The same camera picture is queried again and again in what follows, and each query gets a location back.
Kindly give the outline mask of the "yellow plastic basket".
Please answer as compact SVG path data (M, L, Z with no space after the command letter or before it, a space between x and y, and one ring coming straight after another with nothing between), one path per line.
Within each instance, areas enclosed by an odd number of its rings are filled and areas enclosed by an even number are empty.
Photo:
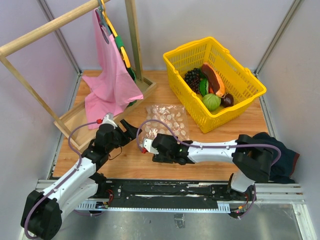
M203 133L240 116L266 87L208 36L164 53L172 91Z

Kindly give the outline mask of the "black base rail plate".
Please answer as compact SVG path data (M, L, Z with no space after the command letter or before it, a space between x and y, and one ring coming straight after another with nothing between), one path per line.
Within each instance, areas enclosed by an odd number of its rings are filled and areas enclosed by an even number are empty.
M120 210L230 212L224 203L245 206L254 197L252 186L238 192L226 181L111 179L105 187L104 193L84 201L78 210L95 214Z

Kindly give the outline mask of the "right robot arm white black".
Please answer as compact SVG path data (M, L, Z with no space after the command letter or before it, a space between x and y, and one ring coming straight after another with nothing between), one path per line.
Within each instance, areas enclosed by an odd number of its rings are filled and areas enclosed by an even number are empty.
M270 180L272 150L262 143L255 143L252 137L245 134L228 142L203 143L191 140L179 142L172 135L159 133L155 139L144 139L142 145L153 154L152 161L157 163L234 164L238 171L231 175L226 188L227 196L232 200L240 199L254 183L267 183Z

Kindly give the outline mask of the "grey clothes hanger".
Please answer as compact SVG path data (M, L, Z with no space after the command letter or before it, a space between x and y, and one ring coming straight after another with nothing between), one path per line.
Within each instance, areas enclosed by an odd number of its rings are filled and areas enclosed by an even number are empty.
M105 8L102 0L98 0L98 7L95 10L96 18L98 20L98 24L103 36L104 41L109 44L109 36L112 34L108 24L107 24L107 18L105 17Z

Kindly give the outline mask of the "pink t-shirt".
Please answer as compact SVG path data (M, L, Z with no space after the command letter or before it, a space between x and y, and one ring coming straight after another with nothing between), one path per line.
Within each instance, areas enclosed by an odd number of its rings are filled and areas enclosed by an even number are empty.
M82 77L90 88L90 94L84 100L86 119L89 123L103 119L108 113L115 116L121 114L130 103L144 98L127 71L116 46L115 37L103 37L95 11L92 12L92 23L102 72L97 77Z

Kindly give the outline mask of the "toy watermelon slice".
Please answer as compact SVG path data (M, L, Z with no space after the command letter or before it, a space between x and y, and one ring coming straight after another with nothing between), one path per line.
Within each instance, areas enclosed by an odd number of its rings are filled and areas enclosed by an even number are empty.
M209 94L209 82L207 78L203 78L198 84L199 94L204 97Z

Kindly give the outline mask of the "clear polka dot zip bag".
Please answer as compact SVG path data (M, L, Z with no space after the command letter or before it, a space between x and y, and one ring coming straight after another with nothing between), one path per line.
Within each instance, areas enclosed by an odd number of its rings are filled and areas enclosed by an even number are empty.
M165 123L181 141L190 139L187 111L183 105L154 104L145 109L147 112L146 120L158 120ZM153 140L157 134L172 135L163 124L156 121L145 123L141 130L140 146L145 138Z

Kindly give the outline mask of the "yellow clothes hanger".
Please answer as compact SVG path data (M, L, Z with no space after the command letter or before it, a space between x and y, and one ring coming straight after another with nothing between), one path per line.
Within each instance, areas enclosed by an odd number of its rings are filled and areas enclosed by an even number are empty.
M107 25L109 26L109 28L111 30L111 35L113 35L113 37L114 37L116 47L118 48L118 51L119 51L119 53L121 55L122 60L124 61L124 64L125 64L126 68L129 69L131 67L131 63L130 63L128 54L127 54L127 52L125 50L123 40L120 37L120 35L117 34L114 26L112 25L111 21L107 17L106 6L105 6L105 3L104 3L103 0L102 0L102 3L103 3L103 7L105 8L104 16L106 17Z

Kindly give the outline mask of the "green t-shirt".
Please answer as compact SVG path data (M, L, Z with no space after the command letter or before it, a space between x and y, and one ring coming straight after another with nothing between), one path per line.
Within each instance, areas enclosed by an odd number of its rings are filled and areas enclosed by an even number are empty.
M126 53L122 38L117 35L114 38L116 53L116 79L115 100L118 106L125 109L136 100L141 99L142 93L136 85L136 76L131 69L131 64Z

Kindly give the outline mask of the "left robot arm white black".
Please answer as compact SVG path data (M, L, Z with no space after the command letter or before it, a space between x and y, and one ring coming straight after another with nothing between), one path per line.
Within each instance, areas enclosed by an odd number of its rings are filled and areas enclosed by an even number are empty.
M97 171L110 159L110 153L135 140L141 129L124 119L122 130L109 115L94 121L99 125L88 148L78 155L78 160L67 173L42 191L33 190L26 199L21 227L30 240L51 240L60 230L63 221L83 201L107 193L106 178Z

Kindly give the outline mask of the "toy papaya slice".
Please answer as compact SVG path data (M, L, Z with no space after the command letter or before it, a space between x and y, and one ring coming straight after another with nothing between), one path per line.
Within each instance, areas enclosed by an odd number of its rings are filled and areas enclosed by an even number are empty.
M208 62L202 64L201 72L208 80L209 93L215 94L218 97L222 98L225 95L225 85L220 75Z

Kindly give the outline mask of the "dark navy cloth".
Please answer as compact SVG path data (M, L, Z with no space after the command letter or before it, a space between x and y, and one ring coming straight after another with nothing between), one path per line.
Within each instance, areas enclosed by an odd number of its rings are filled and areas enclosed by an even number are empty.
M266 132L257 133L252 138L262 141L263 144L276 146L281 151L279 160L270 169L269 180L277 184L295 184L291 176L295 171L300 154L287 148L281 141Z

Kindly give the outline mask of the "black toy grapes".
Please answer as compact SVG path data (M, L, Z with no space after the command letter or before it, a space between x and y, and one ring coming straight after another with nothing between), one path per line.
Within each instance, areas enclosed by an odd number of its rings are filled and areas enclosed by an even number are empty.
M184 75L184 81L186 84L190 87L190 89L195 92L196 94L199 94L199 84L201 82L201 77L200 77L200 69L199 68L194 68L192 70L189 70L185 75Z

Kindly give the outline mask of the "green toy cabbage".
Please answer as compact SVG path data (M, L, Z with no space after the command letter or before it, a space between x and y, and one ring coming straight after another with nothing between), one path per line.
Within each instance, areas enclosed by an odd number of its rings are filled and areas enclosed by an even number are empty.
M221 104L221 98L213 93L208 93L202 98L202 103L210 111L215 111Z

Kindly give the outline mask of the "dark brown toy chestnut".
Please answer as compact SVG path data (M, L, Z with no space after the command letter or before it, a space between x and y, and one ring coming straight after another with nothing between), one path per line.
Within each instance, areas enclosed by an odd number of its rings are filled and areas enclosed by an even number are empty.
M232 107L234 105L234 97L230 93L225 93L221 98L220 105L224 108Z

